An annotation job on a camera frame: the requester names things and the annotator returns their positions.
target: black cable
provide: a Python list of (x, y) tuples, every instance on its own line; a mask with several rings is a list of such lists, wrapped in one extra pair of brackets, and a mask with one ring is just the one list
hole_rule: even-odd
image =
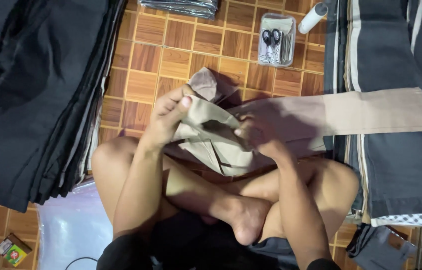
[(70, 267), (71, 264), (73, 264), (73, 262), (75, 261), (79, 261), (79, 260), (83, 260), (83, 259), (90, 259), (93, 260), (95, 262), (98, 262), (98, 260), (94, 259), (94, 258), (90, 258), (90, 257), (81, 257), (81, 258), (77, 258), (76, 260), (70, 262), (70, 264), (64, 269), (64, 270), (68, 270), (68, 268)]

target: white bottle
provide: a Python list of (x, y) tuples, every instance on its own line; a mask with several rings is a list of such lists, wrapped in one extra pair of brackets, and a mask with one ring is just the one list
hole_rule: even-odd
[(301, 34), (309, 32), (326, 13), (328, 13), (328, 6), (325, 3), (317, 3), (298, 25), (299, 32)]

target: person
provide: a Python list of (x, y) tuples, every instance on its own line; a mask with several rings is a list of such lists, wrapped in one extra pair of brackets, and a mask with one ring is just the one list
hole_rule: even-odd
[(163, 154), (191, 104), (185, 84), (160, 97), (141, 139), (115, 138), (92, 156), (113, 241), (97, 270), (336, 270), (328, 239), (357, 194), (348, 167), (298, 163), (272, 127), (247, 115), (235, 131), (277, 169), (214, 185)]

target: clear plastic box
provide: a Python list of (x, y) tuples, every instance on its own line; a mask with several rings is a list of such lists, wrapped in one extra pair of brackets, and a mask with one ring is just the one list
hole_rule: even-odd
[[(265, 18), (269, 18), (269, 19), (292, 19), (292, 26), (291, 26), (291, 30), (290, 30), (290, 33), (292, 34), (292, 42), (291, 42), (292, 49), (291, 49), (291, 53), (290, 53), (291, 58), (288, 61), (286, 61), (282, 64), (262, 62), (262, 61), (259, 60), (259, 57), (257, 58), (257, 62), (260, 65), (264, 65), (264, 66), (287, 67), (287, 66), (291, 65), (292, 61), (294, 60), (294, 47), (295, 47), (295, 44), (296, 44), (296, 19), (291, 15), (281, 15), (281, 14), (277, 14), (277, 13), (266, 13), (261, 17), (261, 25), (262, 25), (263, 19), (265, 19)], [(259, 31), (259, 38), (260, 39), (262, 38), (262, 35), (263, 35), (262, 32), (263, 32), (263, 28), (261, 28), (260, 31)], [(261, 52), (261, 45), (262, 45), (262, 42), (260, 40), (258, 42), (258, 54), (259, 54), (259, 52)]]

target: black scissors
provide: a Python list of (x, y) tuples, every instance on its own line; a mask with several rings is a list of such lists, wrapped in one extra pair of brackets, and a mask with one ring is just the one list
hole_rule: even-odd
[(266, 45), (268, 46), (272, 45), (274, 47), (280, 42), (282, 32), (279, 31), (278, 29), (272, 29), (270, 31), (268, 29), (264, 29), (261, 36)]

